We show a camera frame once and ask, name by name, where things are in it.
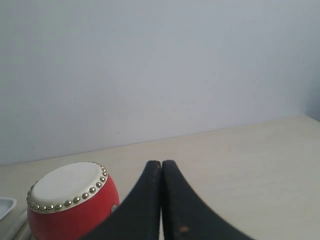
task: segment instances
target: white dish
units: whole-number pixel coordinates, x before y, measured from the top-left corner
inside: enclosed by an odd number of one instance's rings
[[[0,197],[0,221],[17,205],[17,200],[12,197]]]

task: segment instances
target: beige tabletop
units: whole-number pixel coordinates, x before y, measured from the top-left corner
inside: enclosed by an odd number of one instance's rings
[[[299,116],[0,167],[0,196],[17,199],[0,238],[26,208],[30,186],[75,162],[106,166],[123,200],[148,160],[173,159],[219,215],[257,240],[320,239],[320,123]]]

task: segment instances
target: drum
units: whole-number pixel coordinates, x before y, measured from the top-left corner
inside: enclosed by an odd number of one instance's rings
[[[94,229],[119,205],[116,185],[96,162],[62,166],[27,193],[27,216],[37,240],[73,240]]]

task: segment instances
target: white drumhead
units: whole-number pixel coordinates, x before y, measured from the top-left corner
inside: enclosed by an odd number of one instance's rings
[[[107,176],[105,168],[93,162],[77,162],[62,166],[34,185],[30,193],[29,207],[34,210],[34,206],[37,206],[37,211],[42,206],[49,206],[50,209],[50,206],[62,205],[60,208],[57,207],[59,211],[65,210],[64,207],[75,207],[96,194],[107,181]]]

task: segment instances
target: white wall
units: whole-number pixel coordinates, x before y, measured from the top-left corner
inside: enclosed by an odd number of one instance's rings
[[[319,0],[0,1],[0,164],[318,111],[319,26]]]

